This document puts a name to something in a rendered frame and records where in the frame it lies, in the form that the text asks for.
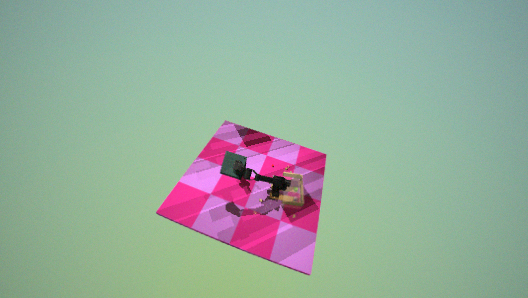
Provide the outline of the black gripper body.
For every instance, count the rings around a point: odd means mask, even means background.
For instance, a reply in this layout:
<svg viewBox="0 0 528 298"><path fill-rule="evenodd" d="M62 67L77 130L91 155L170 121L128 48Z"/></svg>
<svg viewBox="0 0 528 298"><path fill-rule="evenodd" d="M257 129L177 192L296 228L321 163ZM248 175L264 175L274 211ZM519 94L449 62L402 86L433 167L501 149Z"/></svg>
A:
<svg viewBox="0 0 528 298"><path fill-rule="evenodd" d="M274 191L272 191L272 197L276 197L276 198L279 198L279 188L280 187L276 187L275 185L273 185L273 188L274 188Z"/></svg>

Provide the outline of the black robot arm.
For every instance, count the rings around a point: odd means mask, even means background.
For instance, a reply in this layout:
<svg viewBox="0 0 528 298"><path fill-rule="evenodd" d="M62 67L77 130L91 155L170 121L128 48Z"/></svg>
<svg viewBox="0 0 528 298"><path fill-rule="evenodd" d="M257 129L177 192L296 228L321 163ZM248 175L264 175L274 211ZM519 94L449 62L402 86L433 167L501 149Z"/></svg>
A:
<svg viewBox="0 0 528 298"><path fill-rule="evenodd" d="M242 164L242 162L239 160L235 160L234 165L233 165L233 170L240 171L242 173L243 178L249 181L251 181L250 177L253 171L256 175L255 175L255 178L252 180L272 183L276 187L280 187L279 191L280 190L285 191L287 190L287 187L290 187L291 185L291 180L287 180L284 177L281 177L281 176L274 176L273 178L267 177L267 176L257 174L256 171L253 169L244 168L244 164Z"/></svg>

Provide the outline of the brown open wooden tray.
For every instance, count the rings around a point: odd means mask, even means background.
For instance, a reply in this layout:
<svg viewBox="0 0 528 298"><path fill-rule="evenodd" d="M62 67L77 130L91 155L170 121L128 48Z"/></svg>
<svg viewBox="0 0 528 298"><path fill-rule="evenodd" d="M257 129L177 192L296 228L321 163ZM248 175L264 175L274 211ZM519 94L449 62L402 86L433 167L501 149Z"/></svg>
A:
<svg viewBox="0 0 528 298"><path fill-rule="evenodd" d="M283 204L302 206L304 204L303 174L284 171L285 179L291 180L290 187L283 191Z"/></svg>

